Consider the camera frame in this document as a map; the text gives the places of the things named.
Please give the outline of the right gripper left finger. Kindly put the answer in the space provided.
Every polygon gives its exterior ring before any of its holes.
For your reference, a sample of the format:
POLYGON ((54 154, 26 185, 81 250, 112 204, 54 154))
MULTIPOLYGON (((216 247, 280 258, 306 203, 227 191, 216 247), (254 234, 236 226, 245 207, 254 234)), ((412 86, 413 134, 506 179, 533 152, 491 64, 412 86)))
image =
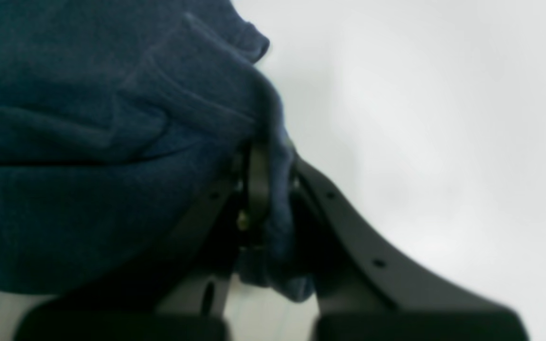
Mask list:
POLYGON ((269 153, 249 143, 178 224, 136 259, 41 304, 17 341, 226 341, 236 259, 264 248, 269 153))

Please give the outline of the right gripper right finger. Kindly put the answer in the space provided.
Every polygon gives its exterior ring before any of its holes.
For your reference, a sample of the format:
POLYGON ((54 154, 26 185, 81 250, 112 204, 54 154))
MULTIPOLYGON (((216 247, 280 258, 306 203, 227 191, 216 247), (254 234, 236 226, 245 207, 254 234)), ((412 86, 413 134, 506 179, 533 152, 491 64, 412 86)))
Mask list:
POLYGON ((528 341, 513 309, 419 265, 298 157, 291 202, 316 286, 313 341, 528 341))

